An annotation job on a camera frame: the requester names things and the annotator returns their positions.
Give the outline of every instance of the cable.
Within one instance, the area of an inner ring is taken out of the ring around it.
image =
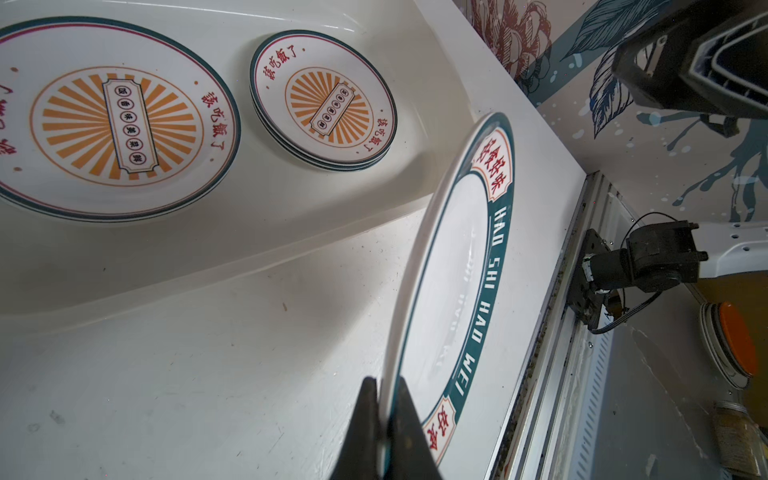
[[[621,239],[621,243],[619,243],[619,249],[621,249],[621,248],[624,246],[624,242],[627,240],[627,237],[629,237],[629,234],[631,233],[631,231],[632,231],[632,229],[635,227],[635,225],[637,225],[637,224],[640,222],[640,220],[643,220],[643,219],[644,219],[645,217],[647,217],[648,215],[653,215],[653,214],[656,214],[656,215],[664,215],[666,218],[670,218],[670,219],[672,219],[672,220],[674,220],[674,221],[676,221],[676,222],[677,222],[677,221],[679,221],[677,218],[675,218],[675,217],[672,217],[671,215],[667,215],[667,214],[664,214],[664,213],[662,213],[662,212],[648,212],[648,213],[647,213],[647,214],[645,214],[645,215],[641,215],[641,216],[640,216],[640,218],[638,218],[637,220],[635,220],[635,221],[634,221],[634,223],[632,224],[632,226],[631,226],[631,227],[629,227],[629,230],[627,230],[627,232],[624,234],[624,238],[622,238],[622,239]],[[622,305],[622,308],[624,309],[624,310],[623,310],[624,312],[627,312],[627,308],[625,307],[625,306],[627,305],[627,302],[626,302],[626,300],[627,300],[627,294],[624,292],[624,289],[622,288],[622,289],[621,289],[621,305]]]
[[[619,326],[622,323],[624,323],[627,320],[629,320],[630,317],[633,316],[635,313],[641,311],[646,306],[651,305],[654,300],[659,298],[659,295],[661,295],[661,292],[654,293],[648,300],[645,300],[640,305],[638,305],[638,306],[634,307],[632,310],[626,312],[624,315],[622,315],[619,318],[617,318],[614,322],[607,324],[603,328],[590,330],[590,332],[593,333],[594,335],[600,335],[602,333],[610,332],[611,330],[613,330],[617,326]]]

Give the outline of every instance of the white plate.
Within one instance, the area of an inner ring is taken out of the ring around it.
[[[514,153],[506,116],[489,114],[477,123],[432,197],[400,285],[379,416],[386,425],[402,376],[438,464],[494,318],[512,210]]]
[[[201,198],[234,160],[229,89],[163,35],[43,18],[2,29],[0,56],[0,195],[18,205],[93,222],[156,217]]]
[[[269,133],[272,136],[272,138],[274,138],[275,141],[278,144],[280,144],[281,147],[285,148],[289,153],[293,154],[295,157],[299,158],[300,160],[303,160],[309,164],[314,165],[315,167],[322,168],[324,170],[331,170],[331,171],[337,171],[337,172],[363,170],[368,167],[371,167],[376,162],[381,160],[384,155],[386,155],[386,151],[384,151],[380,156],[374,158],[373,160],[370,160],[364,164],[354,164],[354,165],[334,164],[330,162],[319,161],[313,157],[306,156],[303,152],[298,151],[293,145],[288,143],[279,133],[277,133],[272,128],[269,122],[264,120],[258,108],[256,108],[256,113],[259,116],[259,119],[261,120],[262,124],[264,125],[264,128],[266,128],[267,133]]]
[[[327,164],[372,164],[397,130],[392,94],[347,44],[314,31],[283,31],[251,61],[251,92],[269,127]]]

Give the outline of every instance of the wall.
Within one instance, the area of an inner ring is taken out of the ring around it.
[[[455,0],[587,171],[638,213],[695,221],[768,219],[768,121],[723,138],[698,114],[634,104],[611,73],[617,44],[670,0]]]

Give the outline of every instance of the plate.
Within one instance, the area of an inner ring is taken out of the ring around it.
[[[365,168],[371,167],[375,163],[377,163],[381,158],[383,157],[377,157],[373,159],[372,161],[366,162],[364,164],[357,164],[357,165],[344,165],[344,164],[332,164],[330,162],[325,161],[318,161],[314,158],[307,157],[304,155],[304,153],[298,151],[296,148],[293,147],[293,145],[289,144],[287,141],[285,141],[277,132],[275,132],[271,126],[261,117],[261,114],[259,113],[257,109],[257,114],[259,115],[259,119],[262,121],[264,127],[266,128],[266,131],[272,136],[272,138],[275,139],[275,141],[280,144],[281,147],[285,148],[289,153],[293,154],[294,157],[298,157],[300,160],[303,160],[309,164],[314,165],[315,167],[322,168],[324,170],[331,170],[331,171],[356,171],[356,170],[363,170]]]
[[[91,222],[156,217],[208,193],[235,158],[229,88],[159,33],[43,18],[0,30],[0,55],[0,195],[15,204]]]
[[[303,160],[370,166],[394,140],[392,93],[373,65],[340,40],[280,32],[256,50],[250,76],[260,118]]]
[[[514,179],[509,121],[486,115],[432,197],[400,285],[379,417],[386,427],[402,376],[437,464],[461,418],[488,326],[498,317]]]
[[[716,308],[716,305],[705,303],[700,309],[700,328],[704,345],[710,354],[710,358],[725,380],[735,389],[745,389],[750,383],[749,379],[738,373],[727,362],[725,352],[715,337],[712,310]]]

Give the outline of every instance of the white tray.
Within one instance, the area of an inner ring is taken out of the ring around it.
[[[0,204],[0,331],[103,318],[263,269],[414,211],[425,205],[474,122],[456,71],[411,1],[175,4],[69,0],[2,6],[3,27],[87,15],[130,22],[180,42],[225,80],[243,127],[229,174],[174,215],[95,227]],[[347,42],[388,82],[399,128],[386,158],[374,167],[326,172],[288,154],[265,131],[250,100],[250,59],[263,39],[289,28]],[[199,278],[174,281],[205,270]]]

